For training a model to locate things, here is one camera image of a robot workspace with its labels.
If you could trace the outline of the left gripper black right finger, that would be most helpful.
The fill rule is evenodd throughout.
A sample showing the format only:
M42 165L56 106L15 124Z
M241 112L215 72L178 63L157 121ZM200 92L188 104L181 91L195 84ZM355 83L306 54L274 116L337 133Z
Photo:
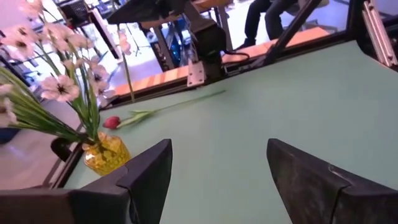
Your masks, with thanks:
M268 140L266 155L292 224L398 224L398 190L279 139Z

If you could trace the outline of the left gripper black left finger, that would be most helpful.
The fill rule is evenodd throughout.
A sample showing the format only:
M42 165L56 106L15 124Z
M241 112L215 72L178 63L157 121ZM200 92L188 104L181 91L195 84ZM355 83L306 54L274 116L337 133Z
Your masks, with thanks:
M159 224L172 160L163 139L80 189L0 190L0 224Z

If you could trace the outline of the red artificial tulip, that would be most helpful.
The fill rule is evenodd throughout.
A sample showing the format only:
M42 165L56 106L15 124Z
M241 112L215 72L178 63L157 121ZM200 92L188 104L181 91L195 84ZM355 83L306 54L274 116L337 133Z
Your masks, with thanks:
M163 110L167 110L176 106L182 106L182 105L186 105L189 103L196 103L198 101L210 98L212 96L216 96L216 95L220 95L222 93L224 93L225 90L221 90L215 93L211 93L209 95L204 95L198 98L194 98L191 100L187 100L187 101L182 101L173 105L169 105L163 108L159 108L156 110L134 110L130 112L130 117L125 118L125 119L121 119L119 116L111 116L108 119L106 119L103 123L103 127L106 129L120 129L122 127L125 126L129 126L129 125L136 125L137 123L140 123L141 121L144 121L146 119L149 119L151 116L154 116L155 114L163 111Z

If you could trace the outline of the yellow glass vase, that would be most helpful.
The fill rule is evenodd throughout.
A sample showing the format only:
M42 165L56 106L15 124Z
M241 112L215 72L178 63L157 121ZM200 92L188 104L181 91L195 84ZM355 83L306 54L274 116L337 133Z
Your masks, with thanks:
M108 175L131 159L128 148L118 136L98 133L99 143L83 144L83 160L87 167L100 176Z

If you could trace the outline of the black curved loop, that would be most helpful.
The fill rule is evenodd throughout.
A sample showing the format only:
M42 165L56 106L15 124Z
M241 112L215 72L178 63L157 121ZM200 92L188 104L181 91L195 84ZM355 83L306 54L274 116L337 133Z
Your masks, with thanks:
M63 162L78 161L83 154L81 144L65 138L55 138L50 148L52 152Z

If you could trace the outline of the silver metal bracket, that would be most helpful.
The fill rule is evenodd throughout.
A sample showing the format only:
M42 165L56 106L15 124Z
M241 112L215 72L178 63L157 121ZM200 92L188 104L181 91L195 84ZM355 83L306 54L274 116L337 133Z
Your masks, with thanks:
M188 61L187 86L195 87L205 83L205 70L203 63Z

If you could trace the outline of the black aluminium table frame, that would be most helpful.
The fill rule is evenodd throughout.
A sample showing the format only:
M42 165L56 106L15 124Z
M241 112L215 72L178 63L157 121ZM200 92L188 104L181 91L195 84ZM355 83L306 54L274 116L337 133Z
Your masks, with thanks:
M230 65L221 66L222 76L211 78L205 75L198 84L195 84L190 81L192 73L187 69L179 68L179 72L183 75L181 78L145 87L138 92L138 99L144 101L174 93L192 91L287 58L349 40L357 40L368 52L377 56L380 62L398 71L398 62L392 49L393 42L385 30L386 26L398 26L398 16L379 13L375 7L374 0L349 0L348 2L346 0L336 0L348 6L346 29L326 37L305 40L303 37L304 33L299 29L303 27L305 21L315 10L315 5L320 3L320 1L304 0L303 6L301 6L292 23L279 40L275 43L269 42L267 49L261 51L257 56L252 56L247 60L239 59Z

